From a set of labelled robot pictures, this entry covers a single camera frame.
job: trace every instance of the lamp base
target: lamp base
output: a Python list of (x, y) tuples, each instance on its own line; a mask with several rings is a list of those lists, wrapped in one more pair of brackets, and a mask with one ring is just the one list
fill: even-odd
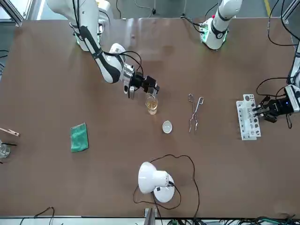
[[(170, 175), (169, 175), (169, 181), (174, 183), (174, 180)], [(156, 187), (153, 192), (158, 201), (160, 201), (161, 203), (167, 203), (173, 198), (173, 195), (175, 193), (175, 187), (174, 186)]]

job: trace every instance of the robotic arm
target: robotic arm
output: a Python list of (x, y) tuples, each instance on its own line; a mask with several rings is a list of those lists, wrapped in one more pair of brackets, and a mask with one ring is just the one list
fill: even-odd
[(122, 81), (124, 93), (131, 99), (140, 87), (154, 96), (158, 93), (159, 86), (155, 79), (150, 76), (144, 78), (143, 74), (125, 62), (123, 46), (115, 43), (109, 52), (103, 51), (98, 40), (99, 8), (95, 0), (47, 0), (47, 4), (53, 12), (70, 21), (78, 44), (84, 51), (91, 53), (105, 81)]
[(282, 98), (271, 99), (266, 96), (254, 109), (255, 115), (263, 117), (265, 120), (275, 123), (277, 116), (286, 115), (289, 128), (292, 124), (289, 115), (300, 111), (300, 46), (298, 43), (293, 65), (287, 78), (288, 85), (284, 87), (285, 93)]
[(210, 49), (217, 50), (225, 42), (228, 25), (240, 11), (243, 0), (223, 0), (215, 16), (201, 24), (200, 39)]

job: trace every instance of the green sponge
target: green sponge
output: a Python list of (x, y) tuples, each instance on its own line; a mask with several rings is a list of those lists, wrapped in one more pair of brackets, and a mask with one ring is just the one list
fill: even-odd
[(71, 152), (79, 152), (89, 148), (88, 131), (86, 124), (71, 128)]

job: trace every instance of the table surface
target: table surface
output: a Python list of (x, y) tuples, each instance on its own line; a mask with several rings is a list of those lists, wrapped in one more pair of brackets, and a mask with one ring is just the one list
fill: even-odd
[[(290, 43), (278, 19), (271, 36)], [(141, 217), (148, 204), (134, 204), (139, 166), (165, 154), (189, 155), (200, 190), (198, 217), (300, 217), (300, 117), (276, 124), (261, 121), (262, 137), (242, 141), (236, 101), (255, 93), (266, 78), (287, 76), (293, 47), (272, 45), (267, 19), (233, 19), (219, 51), (200, 44), (199, 35), (181, 19), (129, 19), (106, 26), (106, 51), (117, 42), (140, 53), (146, 75), (160, 86), (155, 116), (145, 93), (135, 100), (122, 84), (107, 84), (92, 57), (83, 52), (67, 21), (25, 21), (0, 83), (0, 133), (18, 143), (0, 165), (0, 215), (35, 215), (48, 206), (56, 215)], [(285, 82), (264, 85), (275, 94)], [(204, 97), (197, 134), (189, 134), (192, 108), (188, 94)], [(258, 103), (262, 97), (255, 95)], [(173, 131), (162, 133), (170, 120)], [(90, 148), (71, 153), (70, 128), (86, 122)], [(186, 158), (154, 163), (167, 170), (181, 192), (174, 210), (163, 217), (192, 217), (197, 193)], [(137, 201), (151, 201), (137, 193)], [(178, 203), (176, 194), (165, 206)]]

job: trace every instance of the desk lamp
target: desk lamp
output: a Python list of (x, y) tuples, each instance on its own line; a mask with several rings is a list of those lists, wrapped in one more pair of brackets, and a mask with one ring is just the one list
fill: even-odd
[(174, 195), (173, 178), (166, 171), (159, 171), (149, 162), (144, 162), (139, 170), (138, 184), (143, 194), (154, 192), (161, 203), (170, 201)]

